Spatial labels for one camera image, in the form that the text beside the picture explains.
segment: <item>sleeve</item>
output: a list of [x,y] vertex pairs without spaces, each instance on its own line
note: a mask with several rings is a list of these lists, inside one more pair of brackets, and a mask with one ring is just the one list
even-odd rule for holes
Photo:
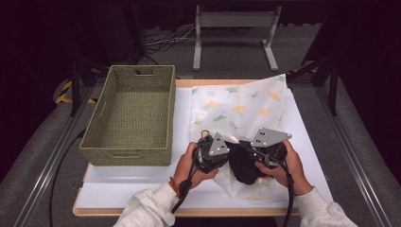
[[301,227],[356,226],[346,217],[339,204],[325,201],[316,188],[303,196],[295,197],[295,202],[301,213]]
[[168,183],[162,184],[154,192],[140,191],[130,198],[114,227],[172,226],[175,217],[171,209],[177,202],[176,192]]

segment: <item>hand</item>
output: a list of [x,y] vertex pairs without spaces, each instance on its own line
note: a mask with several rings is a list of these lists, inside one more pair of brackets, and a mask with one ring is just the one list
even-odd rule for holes
[[[189,143],[186,153],[181,156],[180,161],[177,164],[174,174],[174,181],[177,185],[188,178],[189,170],[192,165],[192,152],[196,146],[197,145],[193,142]],[[208,174],[205,174],[200,170],[196,171],[192,178],[191,189],[198,186],[204,180],[213,179],[216,174],[218,174],[218,169],[214,169]]]
[[[283,143],[286,146],[288,152],[286,161],[288,165],[288,171],[292,175],[292,179],[294,180],[294,193],[296,196],[302,196],[310,192],[313,187],[306,180],[304,169],[302,167],[302,162],[298,153],[294,150],[294,148],[292,148],[292,145],[288,140],[284,141]],[[261,172],[274,177],[278,183],[284,186],[288,185],[286,172],[280,166],[274,169],[269,169],[260,162],[255,162],[254,164],[260,169]]]

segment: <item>basket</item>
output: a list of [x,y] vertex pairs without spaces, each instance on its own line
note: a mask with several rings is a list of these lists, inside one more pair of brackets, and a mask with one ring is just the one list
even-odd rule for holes
[[79,150],[94,166],[169,166],[173,65],[113,65]]

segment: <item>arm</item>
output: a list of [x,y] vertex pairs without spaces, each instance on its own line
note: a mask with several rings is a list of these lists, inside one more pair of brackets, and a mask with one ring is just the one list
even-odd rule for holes
[[[181,156],[177,164],[173,181],[162,184],[154,192],[147,189],[133,195],[114,227],[173,225],[175,217],[171,214],[171,209],[179,201],[179,192],[173,189],[173,184],[179,185],[182,181],[187,179],[192,165],[192,152],[195,147],[195,143],[190,143],[188,145],[186,153]],[[204,180],[214,178],[218,173],[217,169],[208,174],[204,174],[196,169],[194,171],[191,189],[198,186]]]
[[[335,202],[325,201],[307,181],[301,159],[289,141],[284,141],[288,155],[288,171],[294,180],[295,201],[301,212],[301,226],[356,226]],[[278,183],[287,186],[287,176],[283,168],[269,169],[256,162],[260,171],[274,177]]]

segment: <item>bracelet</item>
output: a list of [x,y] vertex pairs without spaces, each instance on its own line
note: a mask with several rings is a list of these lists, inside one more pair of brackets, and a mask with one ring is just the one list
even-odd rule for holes
[[174,177],[170,177],[170,186],[176,192],[177,197],[180,197],[180,188],[177,186],[176,182],[174,181]]

